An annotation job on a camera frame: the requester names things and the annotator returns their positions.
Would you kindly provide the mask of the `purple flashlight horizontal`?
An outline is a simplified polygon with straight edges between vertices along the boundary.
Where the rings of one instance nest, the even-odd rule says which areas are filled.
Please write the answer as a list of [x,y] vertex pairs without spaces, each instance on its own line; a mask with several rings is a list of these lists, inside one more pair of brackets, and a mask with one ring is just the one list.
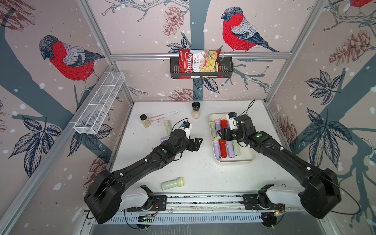
[[161,143],[164,143],[164,142],[166,142],[169,138],[170,138],[170,136],[162,137],[162,138],[160,138],[160,142],[161,142]]

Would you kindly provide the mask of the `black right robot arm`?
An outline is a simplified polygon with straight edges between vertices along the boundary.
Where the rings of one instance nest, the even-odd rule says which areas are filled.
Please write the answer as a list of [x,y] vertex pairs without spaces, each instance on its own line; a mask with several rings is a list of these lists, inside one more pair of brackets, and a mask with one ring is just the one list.
[[341,202],[337,175],[330,169],[314,166],[282,147],[271,135],[258,132],[247,115],[230,119],[229,127],[217,131],[224,141],[237,141],[254,149],[281,166],[303,187],[297,193],[282,193],[274,184],[258,191],[258,204],[270,209],[273,204],[288,204],[304,208],[315,218],[324,218]]

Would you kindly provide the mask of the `red flashlight white cap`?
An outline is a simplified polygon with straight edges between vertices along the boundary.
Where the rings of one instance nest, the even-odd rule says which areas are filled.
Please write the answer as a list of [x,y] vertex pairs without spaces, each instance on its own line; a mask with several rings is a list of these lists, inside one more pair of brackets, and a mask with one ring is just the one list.
[[228,121],[225,118],[221,119],[220,123],[221,123],[221,128],[222,129],[228,127]]

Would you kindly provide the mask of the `green flashlight front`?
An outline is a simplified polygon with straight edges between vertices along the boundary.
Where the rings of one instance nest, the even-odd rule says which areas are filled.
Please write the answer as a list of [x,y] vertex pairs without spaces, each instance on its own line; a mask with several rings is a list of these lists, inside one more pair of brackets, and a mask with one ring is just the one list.
[[182,186],[184,186],[184,179],[182,177],[178,177],[176,179],[163,182],[161,184],[161,189],[163,191],[165,191],[165,190],[168,190],[168,189],[172,189],[172,188],[176,188],[176,187],[182,187]]

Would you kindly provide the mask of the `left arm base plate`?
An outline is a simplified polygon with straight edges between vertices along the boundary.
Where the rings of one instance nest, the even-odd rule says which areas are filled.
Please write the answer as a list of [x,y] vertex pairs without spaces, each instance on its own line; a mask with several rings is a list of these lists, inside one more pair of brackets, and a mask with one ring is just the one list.
[[167,196],[157,195],[149,197],[146,202],[139,207],[126,209],[127,212],[163,212],[166,210]]

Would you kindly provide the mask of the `purple flashlight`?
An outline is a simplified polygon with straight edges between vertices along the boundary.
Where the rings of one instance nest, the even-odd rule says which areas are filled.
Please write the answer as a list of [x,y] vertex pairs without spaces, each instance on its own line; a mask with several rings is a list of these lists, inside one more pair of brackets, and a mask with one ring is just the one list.
[[218,133],[218,131],[220,131],[222,129],[222,127],[221,127],[221,119],[215,118],[214,119],[214,123],[215,123],[216,133]]
[[212,141],[213,149],[214,149],[214,156],[217,160],[221,159],[221,152],[220,152],[220,145],[218,140]]
[[227,152],[228,152],[228,157],[229,158],[234,158],[235,152],[234,152],[234,146],[232,141],[226,141],[226,147],[227,147]]

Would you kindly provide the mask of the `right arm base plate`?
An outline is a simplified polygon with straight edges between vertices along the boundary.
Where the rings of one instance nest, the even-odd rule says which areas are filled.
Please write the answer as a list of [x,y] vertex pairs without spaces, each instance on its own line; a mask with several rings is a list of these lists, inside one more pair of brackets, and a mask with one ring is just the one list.
[[244,194],[241,204],[245,206],[246,210],[273,210],[284,211],[284,204],[274,204],[266,196],[260,194]]

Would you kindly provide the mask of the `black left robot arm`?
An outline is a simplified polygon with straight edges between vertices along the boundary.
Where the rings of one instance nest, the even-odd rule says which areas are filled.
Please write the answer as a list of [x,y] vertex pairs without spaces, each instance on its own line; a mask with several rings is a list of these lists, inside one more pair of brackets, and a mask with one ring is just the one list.
[[184,151],[200,149],[202,138],[189,139],[182,129],[172,131],[144,158],[117,171],[103,170],[94,180],[84,197],[84,201],[98,224],[110,220],[119,210],[124,192],[148,174],[160,170]]

